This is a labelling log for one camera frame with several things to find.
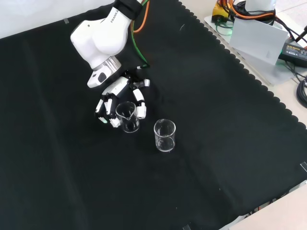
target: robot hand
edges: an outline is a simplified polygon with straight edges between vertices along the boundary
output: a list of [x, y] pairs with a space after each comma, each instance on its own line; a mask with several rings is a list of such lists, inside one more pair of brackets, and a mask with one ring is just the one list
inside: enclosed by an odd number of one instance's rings
[[142, 0], [116, 0], [109, 15], [97, 21], [83, 21], [71, 34], [71, 41], [93, 73], [87, 83], [102, 85], [121, 67], [114, 57], [126, 45], [128, 27], [142, 10]]
[[120, 126], [120, 120], [116, 115], [118, 100], [126, 90], [130, 89], [134, 95], [137, 105], [137, 117], [144, 119], [147, 108], [140, 88], [150, 87], [150, 80], [139, 81], [134, 75], [126, 73], [124, 77], [119, 77], [115, 82], [109, 85], [102, 93], [101, 99], [96, 107], [96, 117], [103, 123], [108, 123], [117, 128]]

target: green cable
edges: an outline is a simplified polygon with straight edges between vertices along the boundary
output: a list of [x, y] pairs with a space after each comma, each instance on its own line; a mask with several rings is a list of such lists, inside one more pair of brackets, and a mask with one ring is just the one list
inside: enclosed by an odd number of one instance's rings
[[215, 30], [217, 31], [217, 33], [220, 34], [220, 35], [223, 35], [223, 36], [230, 36], [230, 35], [232, 34], [232, 32], [231, 32], [230, 34], [222, 34], [222, 33], [219, 32], [219, 30], [217, 29], [217, 27], [218, 27], [220, 24], [221, 24], [221, 23], [216, 24]]
[[[148, 2], [148, 0], [144, 1], [144, 2], [142, 3], [142, 5], [144, 6], [147, 2]], [[134, 47], [135, 47], [135, 49], [136, 49], [138, 55], [140, 56], [140, 58], [141, 58], [143, 61], [145, 61], [146, 64], [148, 64], [146, 58], [143, 56], [143, 54], [140, 52], [139, 48], [138, 48], [137, 45], [136, 45], [136, 42], [135, 42], [135, 39], [134, 39], [134, 32], [133, 32], [133, 31], [134, 31], [134, 21], [133, 21], [133, 23], [132, 23], [132, 30], [131, 30], [132, 42], [133, 42], [133, 45], [134, 45]]]

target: black tape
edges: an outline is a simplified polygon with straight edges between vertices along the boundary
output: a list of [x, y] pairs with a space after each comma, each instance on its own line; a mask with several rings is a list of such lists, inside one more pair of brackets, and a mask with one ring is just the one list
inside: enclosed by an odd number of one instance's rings
[[142, 4], [136, 0], [116, 0], [113, 7], [131, 20], [136, 19], [143, 8]]

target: white table surface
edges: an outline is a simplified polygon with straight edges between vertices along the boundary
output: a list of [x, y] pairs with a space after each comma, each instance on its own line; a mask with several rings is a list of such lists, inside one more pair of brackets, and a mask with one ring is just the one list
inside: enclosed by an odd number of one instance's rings
[[307, 184], [229, 228], [229, 230], [306, 229]]
[[[241, 63], [245, 66], [245, 68], [248, 69], [249, 72], [256, 77], [256, 79], [260, 80], [263, 85], [268, 87], [269, 91], [273, 92], [274, 96], [278, 97], [281, 100], [281, 102], [286, 105], [287, 109], [292, 111], [292, 114], [298, 118], [299, 122], [302, 122], [307, 126], [307, 109], [301, 106], [301, 104], [296, 99], [296, 89], [298, 86], [296, 82], [297, 80], [296, 81], [288, 80], [283, 84], [272, 85], [270, 82], [268, 82], [265, 79], [265, 77], [261, 73], [259, 73], [259, 71], [254, 66], [252, 66], [247, 60], [245, 60], [236, 50], [234, 50], [229, 45], [229, 43], [223, 38], [224, 36], [222, 37], [215, 31], [214, 24], [207, 23], [207, 21], [211, 22], [211, 16], [208, 16], [205, 19], [206, 19], [204, 22], [205, 26], [211, 32], [213, 32], [213, 34], [217, 37], [217, 39], [221, 41], [221, 44], [223, 44], [227, 49], [229, 49], [231, 53], [235, 54], [236, 57], [240, 59]], [[292, 28], [296, 28], [296, 26], [293, 25], [293, 23], [291, 23], [291, 26]]]

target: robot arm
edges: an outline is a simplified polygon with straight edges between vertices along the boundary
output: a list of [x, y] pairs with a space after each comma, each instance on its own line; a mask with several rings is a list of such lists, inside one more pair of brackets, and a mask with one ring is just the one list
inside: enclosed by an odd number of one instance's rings
[[102, 85], [121, 67], [114, 55], [126, 45], [128, 27], [142, 9], [142, 0], [117, 0], [109, 15], [97, 21], [83, 21], [71, 34], [71, 41], [93, 73], [87, 83]]

